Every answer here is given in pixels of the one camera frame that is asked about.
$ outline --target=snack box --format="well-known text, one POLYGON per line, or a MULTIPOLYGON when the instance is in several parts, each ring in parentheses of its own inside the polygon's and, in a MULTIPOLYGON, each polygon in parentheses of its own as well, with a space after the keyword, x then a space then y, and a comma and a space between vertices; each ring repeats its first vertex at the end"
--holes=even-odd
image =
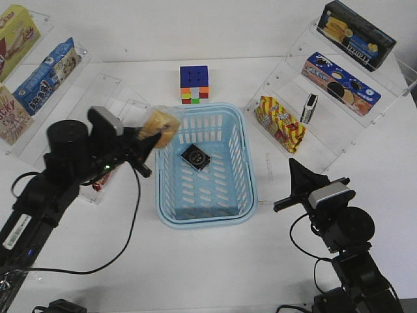
POLYGON ((34 115, 80 62, 74 41, 69 38, 45 58, 13 95, 30 115, 34 115))
POLYGON ((381 95, 319 52, 309 57, 302 74, 344 103, 358 115, 366 115, 381 95))
POLYGON ((30 13, 21 5, 10 5, 0 16, 0 82, 39 39, 40 32, 30 13))
POLYGON ((0 137, 13 145, 32 122, 31 116, 0 83, 0 137))
POLYGON ((255 109, 258 122, 290 153, 297 151, 306 128, 273 97, 262 96, 255 109))
POLYGON ((324 7, 317 30, 370 72, 396 41, 338 0, 324 7))

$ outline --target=label sticker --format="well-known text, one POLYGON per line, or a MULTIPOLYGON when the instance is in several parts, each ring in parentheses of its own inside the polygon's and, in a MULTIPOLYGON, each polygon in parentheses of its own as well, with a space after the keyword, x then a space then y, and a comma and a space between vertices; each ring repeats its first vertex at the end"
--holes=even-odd
POLYGON ((11 233, 7 236, 3 247, 7 250, 12 250, 31 219, 32 217, 30 215, 22 214, 11 233))

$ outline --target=white table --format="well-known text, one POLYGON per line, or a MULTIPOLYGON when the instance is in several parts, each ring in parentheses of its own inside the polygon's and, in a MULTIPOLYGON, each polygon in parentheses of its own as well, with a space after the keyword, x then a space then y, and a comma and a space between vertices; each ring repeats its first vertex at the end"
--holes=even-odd
MULTIPOLYGON (((210 101, 243 108, 279 60, 107 66, 114 77, 129 82, 152 105, 170 106, 180 104, 179 67, 208 65, 210 101)), ((351 178, 349 186, 357 192, 351 205, 365 209, 376 224, 371 255, 400 298, 417 297, 416 118, 411 97, 399 99, 385 118, 367 128, 356 145, 326 172, 331 180, 351 178)), ((136 228, 122 257, 89 276, 31 273, 10 312, 31 312, 35 305, 47 305, 58 298, 85 306, 89 312, 218 307, 242 312, 242 306, 246 311, 251 307, 259 312, 278 304, 312 302, 319 293, 313 283, 315 260, 298 251, 288 237, 290 225, 304 209, 297 205, 280 213, 272 210, 272 202, 291 191, 288 160, 251 123, 247 128, 260 200, 253 218, 224 228, 173 230, 156 214, 154 178, 142 179, 136 228), (275 159, 272 167, 266 165, 267 154, 275 159)), ((9 192, 12 181, 32 168, 4 153, 0 154, 0 164, 3 223, 14 203, 9 192)), ((154 168, 153 156, 148 165, 154 168)), ((123 166, 99 206, 76 200, 67 209, 36 266, 84 271, 104 264, 126 240, 135 201, 133 173, 123 166)), ((331 256, 321 239, 311 233, 307 220, 295 228, 294 237, 306 250, 331 256)), ((317 277, 324 290, 339 285, 329 264, 319 264, 317 277)))

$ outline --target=clear acrylic shelf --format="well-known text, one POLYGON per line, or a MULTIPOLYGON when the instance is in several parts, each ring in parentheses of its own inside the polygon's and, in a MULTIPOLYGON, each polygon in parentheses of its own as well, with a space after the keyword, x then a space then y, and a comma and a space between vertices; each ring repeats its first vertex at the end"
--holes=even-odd
POLYGON ((385 111, 399 98, 406 96, 416 85, 417 73, 392 52, 380 68, 369 72, 345 52, 332 44, 316 30, 317 21, 311 22, 295 41, 285 58, 262 84, 244 111, 249 120, 284 155, 295 157, 307 168, 323 172, 369 125, 384 116, 385 111), (315 52, 323 54, 341 68, 381 94, 381 99, 360 116, 332 95, 304 77, 302 69, 308 57, 315 52), (257 121, 254 109, 261 96, 274 97, 299 121, 308 95, 319 100, 311 121, 305 125, 306 135, 296 153, 289 153, 257 121))
MULTIPOLYGON (((54 25, 49 16, 30 11, 41 37, 19 65, 4 81, 13 92, 43 62, 44 58, 71 34, 54 25)), ((33 124, 12 146, 0 140, 0 147, 37 170, 44 169, 43 156, 49 152, 46 130, 63 119, 76 119, 89 128, 87 112, 91 106, 105 106, 125 126, 137 127, 149 104, 120 79, 108 74, 105 64, 73 38, 81 63, 51 95, 43 107, 34 115, 33 124)), ((80 194, 91 202, 98 203, 111 179, 96 191, 91 186, 82 186, 80 194)))

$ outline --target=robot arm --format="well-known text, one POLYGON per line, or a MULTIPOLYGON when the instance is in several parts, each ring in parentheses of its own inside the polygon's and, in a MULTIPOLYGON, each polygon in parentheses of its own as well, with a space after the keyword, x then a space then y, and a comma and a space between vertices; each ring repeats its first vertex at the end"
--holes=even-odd
POLYGON ((91 135, 79 121, 59 121, 47 131, 50 153, 45 170, 35 175, 13 205, 0 231, 0 312, 6 312, 50 233, 79 186, 92 183, 123 162, 148 177, 145 161, 161 134, 138 140, 139 128, 124 128, 104 107, 92 107, 91 135))
POLYGON ((274 203, 278 212, 301 203, 313 232, 331 253, 341 287, 314 298, 313 313, 403 313, 391 285, 369 254, 368 242, 375 232, 372 218, 348 202, 356 193, 346 187, 349 179, 330 181, 290 159, 291 195, 274 203))

